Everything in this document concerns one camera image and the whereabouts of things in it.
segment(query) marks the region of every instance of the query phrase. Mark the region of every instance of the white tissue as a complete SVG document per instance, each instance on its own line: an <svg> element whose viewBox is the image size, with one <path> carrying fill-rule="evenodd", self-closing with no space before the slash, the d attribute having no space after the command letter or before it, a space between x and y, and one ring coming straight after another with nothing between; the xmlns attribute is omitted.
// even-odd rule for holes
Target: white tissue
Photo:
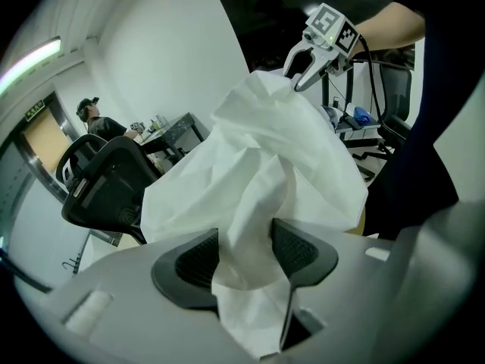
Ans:
<svg viewBox="0 0 485 364"><path fill-rule="evenodd" d="M261 357L280 351L290 295L271 250L272 219L346 231L367 189L343 143L284 77L252 73L212 117L208 139L146 189L142 231L153 242L218 229L221 323Z"/></svg>

